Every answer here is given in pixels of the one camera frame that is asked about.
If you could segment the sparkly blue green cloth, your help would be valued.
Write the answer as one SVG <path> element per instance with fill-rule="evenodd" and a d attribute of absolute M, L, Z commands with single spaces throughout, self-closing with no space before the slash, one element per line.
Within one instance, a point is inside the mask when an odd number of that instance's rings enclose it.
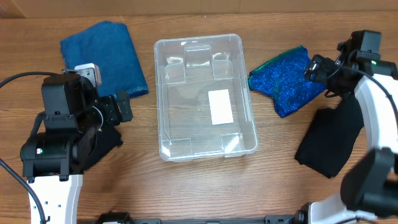
<path fill-rule="evenodd" d="M 325 90 L 321 83 L 304 77 L 309 63 L 308 50 L 302 45 L 283 52 L 249 72 L 249 89 L 272 98 L 281 118 L 289 116 Z"/>

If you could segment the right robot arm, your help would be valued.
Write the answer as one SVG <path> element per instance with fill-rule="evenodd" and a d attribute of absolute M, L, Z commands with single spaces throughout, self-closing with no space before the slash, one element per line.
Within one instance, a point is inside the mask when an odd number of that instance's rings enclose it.
<path fill-rule="evenodd" d="M 338 44 L 338 58 L 314 55 L 305 78 L 326 87 L 326 97 L 339 96 L 334 109 L 322 109 L 301 142 L 295 158 L 327 177 L 334 176 L 351 155 L 359 130 L 368 141 L 366 155 L 343 177 L 340 191 L 306 203 L 285 223 L 371 222 L 397 214 L 397 67 L 381 60 L 381 34 L 359 30 Z"/>

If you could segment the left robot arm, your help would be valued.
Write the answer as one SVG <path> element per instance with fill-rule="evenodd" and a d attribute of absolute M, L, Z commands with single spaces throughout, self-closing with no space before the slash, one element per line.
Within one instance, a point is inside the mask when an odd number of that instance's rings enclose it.
<path fill-rule="evenodd" d="M 33 190 L 32 220 L 76 223 L 85 171 L 123 144 L 116 126 L 133 118 L 124 90 L 100 97 L 96 80 L 55 74 L 41 87 L 45 110 L 21 148 L 22 175 Z"/>

